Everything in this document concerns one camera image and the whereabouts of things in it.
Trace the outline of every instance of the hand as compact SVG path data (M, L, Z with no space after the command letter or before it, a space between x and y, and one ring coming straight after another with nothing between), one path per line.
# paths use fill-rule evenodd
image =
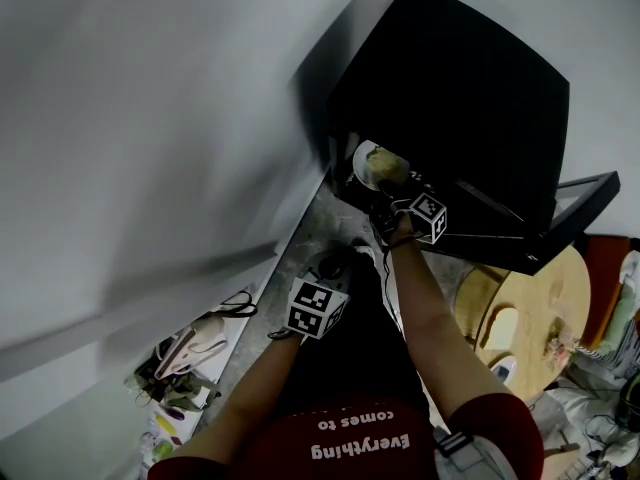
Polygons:
M398 227L398 218L393 214L390 203L384 199L375 200L368 213L376 241L385 250L391 243L391 234Z
M398 226L395 231L391 233L391 247L410 236L413 236L413 224L411 222L410 214L405 213L400 218L400 222L398 222Z

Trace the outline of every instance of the wooden table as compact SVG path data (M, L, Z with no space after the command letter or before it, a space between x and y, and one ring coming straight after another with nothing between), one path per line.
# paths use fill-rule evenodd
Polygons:
M518 310L518 326L510 350L516 357L517 366L509 389L528 400L562 371L559 365L543 358L553 322L561 318L574 337L580 338L587 323L590 299L587 267L580 254L570 246L535 276L491 267L476 268L458 291L455 317L463 334L472 338L479 336L481 344L497 310L504 307ZM507 353L483 350L478 345L476 354L492 366Z

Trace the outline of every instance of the concrete floor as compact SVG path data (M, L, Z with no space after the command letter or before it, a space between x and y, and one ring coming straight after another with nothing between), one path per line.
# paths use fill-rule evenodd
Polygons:
M354 238L365 240L376 255L376 267L384 280L382 253L378 248L368 218L359 210L334 197L323 184L307 209L300 225L285 251L277 269L258 303L258 313L252 317L234 350L220 381L222 397L215 400L205 412L202 424L211 421L224 404L230 391L240 380L262 350L269 344L267 333L279 329L284 321L287 294L293 278L300 272L308 258L326 250L335 241L349 244ZM424 253L449 307L453 308L455 294L460 283L472 270L463 260ZM397 307L397 294L393 275L389 279L389 297ZM568 424L560 405L548 395L529 402L532 414L550 448L561 444L558 430Z

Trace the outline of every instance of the cloth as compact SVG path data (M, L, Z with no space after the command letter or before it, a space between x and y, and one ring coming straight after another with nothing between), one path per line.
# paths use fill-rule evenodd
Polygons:
M639 292L640 287L640 252L631 251L622 260L620 267L620 284L628 284L634 292ZM640 294L636 299L636 304L640 305Z
M618 468L623 468L636 458L640 450L640 435L628 433L620 436L615 442L607 446L602 454L602 461L610 462Z
M225 468L178 457L156 464L150 480L174 478L438 478L433 427L420 378L382 304L380 278L359 255L351 302L322 340L303 344L274 419ZM464 404L452 432L493 442L521 480L542 474L542 439L526 405L513 395Z
M573 426L564 429L570 441L580 443L587 439L587 445L583 445L583 449L588 447L591 450L609 450L611 447L610 462L626 465L628 462L622 463L627 458L631 461L640 448L640 436L630 434L616 424L615 408L619 403L619 394L615 390L603 390L603 385L597 384L593 390L582 389L572 381L560 377L558 387L545 393L562 406Z
M623 284L611 321L598 347L598 354L608 354L620 346L627 330L627 324L635 316L637 308L636 294L633 288L627 283Z

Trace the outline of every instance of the gray wall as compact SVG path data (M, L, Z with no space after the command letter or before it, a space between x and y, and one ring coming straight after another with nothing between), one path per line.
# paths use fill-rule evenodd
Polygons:
M138 478L149 411L135 402L109 376L0 442L0 470L9 480Z
M0 0L0 436L265 275L386 4Z

